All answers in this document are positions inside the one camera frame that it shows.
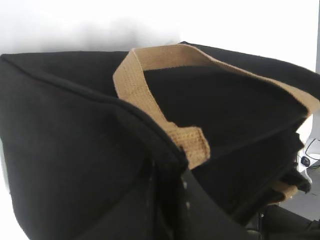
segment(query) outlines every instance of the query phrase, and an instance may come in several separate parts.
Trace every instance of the bag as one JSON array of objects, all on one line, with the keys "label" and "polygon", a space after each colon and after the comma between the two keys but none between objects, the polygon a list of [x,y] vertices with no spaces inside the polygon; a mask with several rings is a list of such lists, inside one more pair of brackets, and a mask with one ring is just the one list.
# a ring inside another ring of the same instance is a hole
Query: bag
[{"label": "bag", "polygon": [[296,130],[320,77],[183,42],[4,54],[0,137],[31,240],[249,240],[261,208],[310,184]]}]

